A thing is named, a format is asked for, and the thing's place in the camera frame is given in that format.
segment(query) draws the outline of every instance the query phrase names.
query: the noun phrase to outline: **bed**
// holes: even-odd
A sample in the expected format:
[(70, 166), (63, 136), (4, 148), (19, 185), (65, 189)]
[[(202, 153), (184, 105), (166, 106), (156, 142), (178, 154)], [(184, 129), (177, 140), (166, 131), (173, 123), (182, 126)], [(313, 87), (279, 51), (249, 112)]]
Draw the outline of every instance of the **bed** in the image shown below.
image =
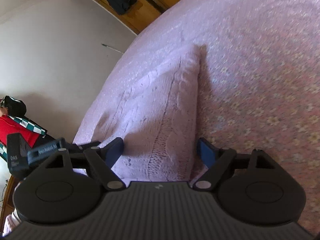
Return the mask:
[(176, 48), (200, 50), (196, 138), (261, 148), (305, 189), (300, 224), (320, 231), (320, 0), (182, 0), (146, 28), (110, 74), (75, 142), (92, 139), (114, 87)]

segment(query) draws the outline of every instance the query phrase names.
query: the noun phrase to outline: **gray wall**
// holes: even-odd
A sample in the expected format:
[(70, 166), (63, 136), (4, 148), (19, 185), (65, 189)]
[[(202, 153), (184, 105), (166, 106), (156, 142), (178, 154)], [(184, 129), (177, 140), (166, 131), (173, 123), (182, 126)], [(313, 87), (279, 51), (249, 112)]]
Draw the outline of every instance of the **gray wall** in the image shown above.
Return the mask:
[(0, 24), (0, 96), (72, 141), (84, 114), (135, 35), (92, 0), (32, 0)]

